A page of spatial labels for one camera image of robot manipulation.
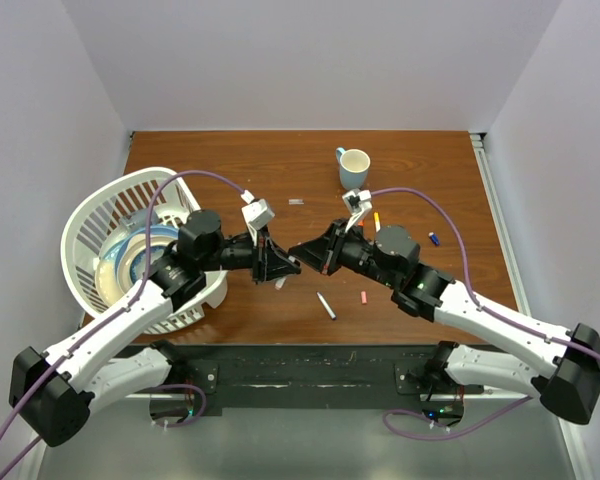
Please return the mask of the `white purple-tip pen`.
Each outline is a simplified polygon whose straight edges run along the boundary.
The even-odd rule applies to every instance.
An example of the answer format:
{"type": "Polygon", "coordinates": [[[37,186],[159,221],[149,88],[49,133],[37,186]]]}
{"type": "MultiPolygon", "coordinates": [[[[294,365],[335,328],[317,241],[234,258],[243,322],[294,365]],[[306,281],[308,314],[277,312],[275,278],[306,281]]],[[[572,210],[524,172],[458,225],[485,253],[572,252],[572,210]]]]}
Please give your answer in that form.
{"type": "Polygon", "coordinates": [[[320,292],[317,292],[316,296],[317,296],[319,302],[321,303],[321,305],[323,306],[323,308],[325,309],[326,313],[328,314],[329,318],[331,320],[336,320],[337,315],[336,315],[335,311],[333,310],[333,308],[328,303],[328,301],[326,300],[326,298],[324,297],[324,295],[320,292]]]}

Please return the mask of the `white yellow pen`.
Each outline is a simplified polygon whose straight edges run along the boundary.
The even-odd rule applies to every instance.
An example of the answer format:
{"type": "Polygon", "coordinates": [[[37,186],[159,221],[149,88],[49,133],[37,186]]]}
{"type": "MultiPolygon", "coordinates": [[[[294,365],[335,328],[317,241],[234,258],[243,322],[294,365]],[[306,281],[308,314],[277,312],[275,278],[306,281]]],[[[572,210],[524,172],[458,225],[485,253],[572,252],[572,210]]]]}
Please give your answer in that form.
{"type": "Polygon", "coordinates": [[[380,216],[379,216],[378,212],[374,212],[373,217],[374,217],[375,231],[379,232],[379,230],[381,229],[381,221],[380,221],[380,216]]]}

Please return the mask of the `white pink-tip pen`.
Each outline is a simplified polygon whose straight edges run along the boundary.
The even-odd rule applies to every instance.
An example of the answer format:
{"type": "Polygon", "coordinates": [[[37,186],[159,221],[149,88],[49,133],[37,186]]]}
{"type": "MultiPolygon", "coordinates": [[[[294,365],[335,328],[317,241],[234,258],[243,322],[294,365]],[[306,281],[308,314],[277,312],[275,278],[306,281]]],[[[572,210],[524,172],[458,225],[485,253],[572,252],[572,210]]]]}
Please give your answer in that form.
{"type": "Polygon", "coordinates": [[[281,290],[286,280],[293,275],[299,275],[301,273],[300,262],[294,257],[288,258],[287,264],[282,268],[279,277],[274,281],[274,287],[276,290],[281,290]]]}

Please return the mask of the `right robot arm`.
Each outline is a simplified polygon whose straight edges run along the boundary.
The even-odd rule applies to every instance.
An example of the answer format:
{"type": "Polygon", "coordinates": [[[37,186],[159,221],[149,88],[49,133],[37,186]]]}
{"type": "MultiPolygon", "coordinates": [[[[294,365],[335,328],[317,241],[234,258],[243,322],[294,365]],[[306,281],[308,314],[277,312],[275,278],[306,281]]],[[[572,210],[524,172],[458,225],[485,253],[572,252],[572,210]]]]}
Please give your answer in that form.
{"type": "Polygon", "coordinates": [[[347,268],[391,289],[404,313],[450,326],[492,346],[440,345],[425,369],[439,393],[458,385],[484,385],[539,399],[557,417],[590,422],[600,397],[600,335],[580,323],[574,328],[545,323],[473,292],[452,275],[421,262],[420,246],[397,225],[367,239],[361,228],[334,221],[316,239],[290,253],[323,275],[347,268]]]}

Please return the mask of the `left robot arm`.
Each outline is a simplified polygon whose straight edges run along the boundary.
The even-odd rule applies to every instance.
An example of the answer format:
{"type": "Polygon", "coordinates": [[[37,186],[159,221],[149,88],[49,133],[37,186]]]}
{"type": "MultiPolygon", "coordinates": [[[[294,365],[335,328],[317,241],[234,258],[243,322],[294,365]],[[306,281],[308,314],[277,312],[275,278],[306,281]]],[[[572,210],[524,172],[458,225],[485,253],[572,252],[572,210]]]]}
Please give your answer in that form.
{"type": "Polygon", "coordinates": [[[254,283],[301,272],[300,264],[258,221],[247,232],[225,237],[219,215],[191,213],[150,266],[147,277],[87,327],[39,353],[28,347],[14,359],[9,403],[49,446],[71,439],[90,415],[136,390],[180,390],[187,368],[154,348],[116,367],[111,359],[142,331],[167,319],[206,286],[211,271],[248,270],[254,283]]]}

